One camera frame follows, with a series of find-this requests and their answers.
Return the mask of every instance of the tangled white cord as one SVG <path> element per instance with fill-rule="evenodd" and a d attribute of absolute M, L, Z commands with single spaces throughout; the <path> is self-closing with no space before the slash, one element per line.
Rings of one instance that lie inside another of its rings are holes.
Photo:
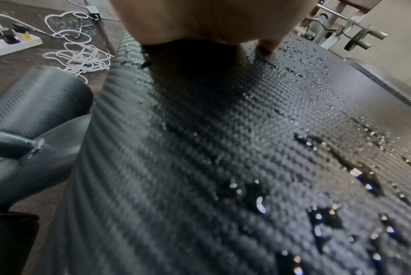
<path fill-rule="evenodd" d="M 13 17 L 0 14 L 0 17 L 8 18 L 15 22 L 18 22 L 33 31 L 51 36 L 57 39 L 65 39 L 67 42 L 63 44 L 64 50 L 60 50 L 58 52 L 48 52 L 43 55 L 43 57 L 47 59 L 53 59 L 58 61 L 60 64 L 64 66 L 63 70 L 78 77 L 82 78 L 85 84 L 87 84 L 87 78 L 85 78 L 82 74 L 87 72 L 96 72 L 96 71 L 104 71 L 110 68 L 110 59 L 113 57 L 111 54 L 106 53 L 93 45 L 89 45 L 92 41 L 92 38 L 82 32 L 82 29 L 85 27 L 90 27 L 92 25 L 81 26 L 79 30 L 73 29 L 63 29 L 60 31 L 54 31 L 53 28 L 48 23 L 48 20 L 52 17 L 64 17 L 67 14 L 72 14 L 73 16 L 80 18 L 80 19 L 89 19 L 91 18 L 89 15 L 81 12 L 81 11 L 67 11 L 62 14 L 50 14 L 44 18 L 44 22 L 47 27 L 53 32 L 52 34 L 48 34 L 42 30 L 39 30 L 29 24 L 21 22 Z M 84 42 L 77 42 L 76 39 L 79 39 L 81 36 L 85 36 Z"/>

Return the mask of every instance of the floor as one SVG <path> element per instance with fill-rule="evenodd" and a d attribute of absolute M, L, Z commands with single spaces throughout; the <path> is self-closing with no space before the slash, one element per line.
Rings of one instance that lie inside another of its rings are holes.
<path fill-rule="evenodd" d="M 125 33 L 125 29 L 108 4 L 108 0 L 74 1 L 82 5 L 96 6 L 100 11 L 102 20 L 98 25 L 87 28 L 86 31 L 91 35 L 93 45 L 101 50 L 114 52 Z M 73 10 L 86 12 L 86 9 L 75 6 L 67 0 L 0 0 L 0 13 L 47 31 L 44 16 Z M 56 28 L 74 28 L 74 26 L 77 26 L 77 22 L 71 18 L 58 20 L 55 24 Z M 64 41 L 48 36 L 38 36 L 42 39 L 43 45 L 0 57 L 0 96 L 16 78 L 27 71 L 28 67 L 38 65 L 58 66 L 55 61 L 43 58 L 42 54 L 63 49 Z M 88 85 L 92 89 L 95 98 L 101 93 L 106 74 L 107 72 L 95 72 L 86 75 L 89 80 Z M 65 186 L 66 183 L 63 183 L 47 189 L 12 207 L 13 211 L 29 212 L 40 216 L 39 234 L 24 268 L 23 275 L 32 274 Z"/>

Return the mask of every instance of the skin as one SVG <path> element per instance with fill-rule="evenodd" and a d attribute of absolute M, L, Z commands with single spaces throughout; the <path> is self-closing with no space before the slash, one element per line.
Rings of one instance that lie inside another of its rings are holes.
<path fill-rule="evenodd" d="M 179 39 L 224 44 L 259 40 L 273 52 L 318 0 L 111 0 L 142 45 Z"/>

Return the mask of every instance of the black textured mat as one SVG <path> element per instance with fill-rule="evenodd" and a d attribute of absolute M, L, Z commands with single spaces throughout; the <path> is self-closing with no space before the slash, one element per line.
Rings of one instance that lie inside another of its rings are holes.
<path fill-rule="evenodd" d="M 411 274 L 411 108 L 311 43 L 126 37 L 41 274 Z"/>

